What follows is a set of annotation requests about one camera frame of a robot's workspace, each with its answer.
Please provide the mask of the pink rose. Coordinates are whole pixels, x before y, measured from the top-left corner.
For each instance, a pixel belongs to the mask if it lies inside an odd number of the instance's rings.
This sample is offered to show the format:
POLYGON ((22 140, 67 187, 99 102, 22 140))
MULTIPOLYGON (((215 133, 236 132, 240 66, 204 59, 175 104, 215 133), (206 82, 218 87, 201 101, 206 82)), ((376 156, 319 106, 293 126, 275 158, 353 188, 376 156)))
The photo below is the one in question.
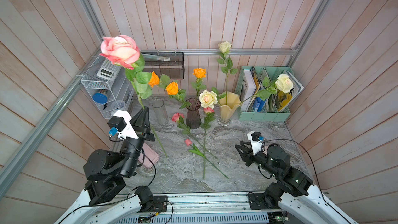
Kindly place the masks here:
POLYGON ((152 72, 144 71, 145 60, 135 40, 127 35, 104 36, 100 50, 102 57, 124 68, 125 76, 132 84, 139 104, 144 107, 142 100, 152 96, 153 87, 148 85, 152 72))
POLYGON ((210 152, 207 150, 206 147, 206 137, 207 137, 207 129, 211 127, 211 122, 214 121, 214 110, 211 107, 204 108, 204 119, 203 123, 201 124, 201 128, 204 130, 204 140, 203 140, 203 154, 204 154, 204 159, 203 159, 203 179, 205 179, 206 176, 206 164, 209 163, 211 164, 211 161, 207 158, 206 152, 210 154, 210 152))
POLYGON ((211 156, 215 159, 218 159, 212 152, 210 152, 192 133, 191 129, 184 123, 184 115, 181 113, 176 113, 172 117, 172 121, 177 124, 177 126, 182 129, 183 134, 188 135, 192 138, 195 142, 197 142, 205 152, 208 152, 211 156))

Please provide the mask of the orange rose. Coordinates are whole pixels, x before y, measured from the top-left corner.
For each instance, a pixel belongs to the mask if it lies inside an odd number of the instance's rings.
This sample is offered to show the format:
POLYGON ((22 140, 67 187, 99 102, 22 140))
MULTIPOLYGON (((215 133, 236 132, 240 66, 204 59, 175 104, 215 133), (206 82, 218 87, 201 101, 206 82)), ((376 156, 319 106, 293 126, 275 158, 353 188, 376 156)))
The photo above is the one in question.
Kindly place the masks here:
POLYGON ((162 74, 161 77, 159 77, 155 72, 152 72, 151 79, 150 79, 148 85, 151 87, 158 86, 161 89, 165 90, 166 86, 168 84, 170 84, 171 82, 173 82, 173 81, 171 81, 171 79, 167 75, 162 74))
POLYGON ((185 100, 186 91, 184 89, 179 89, 179 86, 176 82, 171 82, 170 84, 168 84, 165 90, 170 99, 174 99, 181 104, 180 109, 191 107, 191 103, 185 100))
POLYGON ((206 85, 203 84, 203 79, 206 77, 206 69, 195 68, 193 75, 196 77, 195 81, 191 82, 192 88, 196 91, 196 99, 199 99, 200 92, 206 89, 206 85))

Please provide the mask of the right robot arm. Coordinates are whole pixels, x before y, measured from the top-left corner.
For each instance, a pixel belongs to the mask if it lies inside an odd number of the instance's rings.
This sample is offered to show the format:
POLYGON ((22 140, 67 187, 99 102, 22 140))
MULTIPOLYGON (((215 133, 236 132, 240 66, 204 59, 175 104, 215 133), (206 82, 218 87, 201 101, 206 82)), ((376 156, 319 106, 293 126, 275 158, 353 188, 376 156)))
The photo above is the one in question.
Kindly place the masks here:
POLYGON ((252 210, 281 209, 305 224, 355 223, 354 219, 327 199, 304 172, 291 166, 290 155, 281 146, 270 144, 263 151, 262 143, 240 142, 235 145, 246 166, 255 164, 276 179, 265 192, 247 194, 252 210))

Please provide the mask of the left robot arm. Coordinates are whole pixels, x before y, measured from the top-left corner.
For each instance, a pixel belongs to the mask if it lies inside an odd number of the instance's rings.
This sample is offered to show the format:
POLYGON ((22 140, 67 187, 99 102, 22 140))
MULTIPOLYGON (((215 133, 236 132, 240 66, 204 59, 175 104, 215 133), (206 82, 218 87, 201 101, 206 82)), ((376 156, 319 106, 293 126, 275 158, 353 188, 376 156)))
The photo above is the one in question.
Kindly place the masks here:
POLYGON ((122 218, 146 211, 154 211, 154 196, 148 186, 139 186, 124 200, 114 198, 126 186, 124 179, 134 176, 145 141, 153 142, 149 109, 144 107, 136 115, 117 111, 108 121, 110 136, 122 141, 119 152, 98 149, 84 165, 87 182, 84 189, 56 221, 58 224, 114 224, 122 218))

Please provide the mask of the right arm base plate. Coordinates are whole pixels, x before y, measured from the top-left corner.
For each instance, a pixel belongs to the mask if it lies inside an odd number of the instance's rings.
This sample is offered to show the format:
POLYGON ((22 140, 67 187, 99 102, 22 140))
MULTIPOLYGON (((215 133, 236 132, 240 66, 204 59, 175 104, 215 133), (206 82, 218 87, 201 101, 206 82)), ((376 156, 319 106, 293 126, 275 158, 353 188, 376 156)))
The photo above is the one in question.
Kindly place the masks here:
POLYGON ((268 192, 262 194, 249 192, 247 197, 251 210, 279 209, 278 199, 268 192))

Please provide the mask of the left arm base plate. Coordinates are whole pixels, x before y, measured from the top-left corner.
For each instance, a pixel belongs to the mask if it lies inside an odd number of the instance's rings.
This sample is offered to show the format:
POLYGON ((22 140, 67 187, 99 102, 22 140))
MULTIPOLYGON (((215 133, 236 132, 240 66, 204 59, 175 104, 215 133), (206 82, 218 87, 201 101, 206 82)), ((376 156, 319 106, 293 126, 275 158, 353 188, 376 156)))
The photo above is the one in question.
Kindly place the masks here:
POLYGON ((163 213, 167 211, 168 196, 140 197, 139 213, 163 213))

